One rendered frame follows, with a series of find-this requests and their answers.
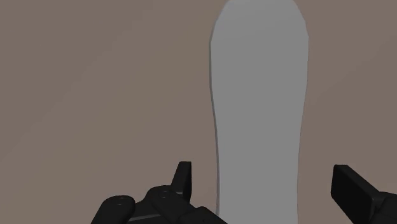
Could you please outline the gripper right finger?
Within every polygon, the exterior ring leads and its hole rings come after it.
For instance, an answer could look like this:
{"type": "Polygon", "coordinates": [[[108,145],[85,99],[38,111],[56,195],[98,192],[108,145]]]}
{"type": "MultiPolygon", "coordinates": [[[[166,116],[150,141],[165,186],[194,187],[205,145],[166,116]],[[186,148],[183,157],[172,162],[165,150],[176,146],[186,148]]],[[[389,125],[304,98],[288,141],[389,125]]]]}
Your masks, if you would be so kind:
{"type": "Polygon", "coordinates": [[[348,165],[334,165],[331,197],[353,224],[397,224],[397,194],[381,192],[348,165]]]}

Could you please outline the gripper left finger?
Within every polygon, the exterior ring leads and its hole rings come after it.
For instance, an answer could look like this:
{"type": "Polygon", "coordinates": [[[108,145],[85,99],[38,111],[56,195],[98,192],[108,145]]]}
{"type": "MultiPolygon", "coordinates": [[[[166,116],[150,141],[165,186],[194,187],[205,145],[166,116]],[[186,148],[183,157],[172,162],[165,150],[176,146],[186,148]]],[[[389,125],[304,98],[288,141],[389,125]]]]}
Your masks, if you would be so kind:
{"type": "Polygon", "coordinates": [[[227,224],[208,208],[190,204],[192,163],[180,162],[170,185],[149,189],[136,202],[128,195],[103,201],[91,224],[227,224]]]}

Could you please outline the grey long flat rounded object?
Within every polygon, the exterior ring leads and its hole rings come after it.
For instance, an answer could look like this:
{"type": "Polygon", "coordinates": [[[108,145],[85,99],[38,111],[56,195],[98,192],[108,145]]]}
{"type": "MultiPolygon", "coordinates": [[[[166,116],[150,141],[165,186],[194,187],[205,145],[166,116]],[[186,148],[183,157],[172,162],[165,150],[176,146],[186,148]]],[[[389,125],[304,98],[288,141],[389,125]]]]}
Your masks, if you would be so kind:
{"type": "Polygon", "coordinates": [[[293,0],[228,0],[211,41],[219,214],[298,224],[297,169],[309,37],[293,0]]]}

